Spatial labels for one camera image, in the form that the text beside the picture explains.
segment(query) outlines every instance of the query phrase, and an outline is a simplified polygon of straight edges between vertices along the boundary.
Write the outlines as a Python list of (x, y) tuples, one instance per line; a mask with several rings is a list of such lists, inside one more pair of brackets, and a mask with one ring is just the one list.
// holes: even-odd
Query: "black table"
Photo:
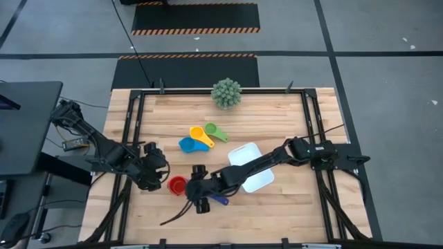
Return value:
[[(0, 94), (21, 105), (20, 110), (0, 110), (0, 179), (13, 181), (0, 231), (14, 215), (45, 204), (53, 174), (86, 186), (91, 183), (88, 171), (42, 152), (62, 86), (61, 82), (0, 83)], [(42, 231), (45, 210), (31, 212), (25, 235)]]

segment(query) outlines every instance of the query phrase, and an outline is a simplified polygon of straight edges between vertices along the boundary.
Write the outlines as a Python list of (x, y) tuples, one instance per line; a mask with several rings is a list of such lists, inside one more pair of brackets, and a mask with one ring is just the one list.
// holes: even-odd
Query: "measuring cup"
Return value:
[(224, 133), (223, 131), (221, 131), (221, 129), (219, 127), (217, 127), (217, 125), (215, 125), (214, 123), (207, 123), (205, 124), (205, 132), (208, 135), (214, 136), (220, 140), (222, 140), (223, 142), (228, 142), (228, 135), (226, 133)]
[(205, 131), (201, 127), (191, 127), (189, 129), (189, 133), (191, 135), (191, 138), (194, 138), (195, 140), (198, 140), (209, 147), (214, 147), (214, 142), (206, 135)]
[(180, 148), (185, 153), (190, 153), (196, 150), (201, 151), (209, 151), (209, 146), (203, 144), (202, 142), (199, 142), (195, 140), (194, 138), (186, 137), (179, 142)]

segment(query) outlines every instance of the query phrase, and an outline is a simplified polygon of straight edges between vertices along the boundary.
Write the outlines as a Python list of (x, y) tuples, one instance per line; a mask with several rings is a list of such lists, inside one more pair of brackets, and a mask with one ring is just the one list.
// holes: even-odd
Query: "green spiky ball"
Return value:
[(225, 80), (220, 80), (217, 84), (214, 84), (214, 89), (210, 92), (210, 96), (219, 108), (227, 110), (241, 102), (241, 92), (242, 89), (238, 82), (226, 78)]

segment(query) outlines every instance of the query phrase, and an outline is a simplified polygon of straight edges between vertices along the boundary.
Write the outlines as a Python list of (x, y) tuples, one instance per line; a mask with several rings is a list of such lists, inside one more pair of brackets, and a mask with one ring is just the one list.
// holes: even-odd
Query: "white container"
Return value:
[[(257, 145), (253, 142), (245, 144), (240, 148), (234, 149), (228, 153), (229, 163), (231, 165), (244, 165), (245, 163), (249, 163), (254, 159), (262, 156), (260, 150)], [(266, 169), (258, 174), (250, 176), (243, 183), (244, 191), (248, 193), (252, 193), (255, 190), (259, 190), (260, 188), (272, 183), (274, 181), (274, 174), (271, 169)]]

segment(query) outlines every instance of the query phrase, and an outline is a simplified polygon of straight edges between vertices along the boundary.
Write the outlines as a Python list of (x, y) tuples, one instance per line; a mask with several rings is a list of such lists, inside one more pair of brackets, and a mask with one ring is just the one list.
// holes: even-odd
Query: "blue measuring cup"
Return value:
[(180, 148), (185, 153), (190, 153), (193, 151), (209, 151), (209, 146), (199, 142), (191, 137), (186, 137), (179, 142)]

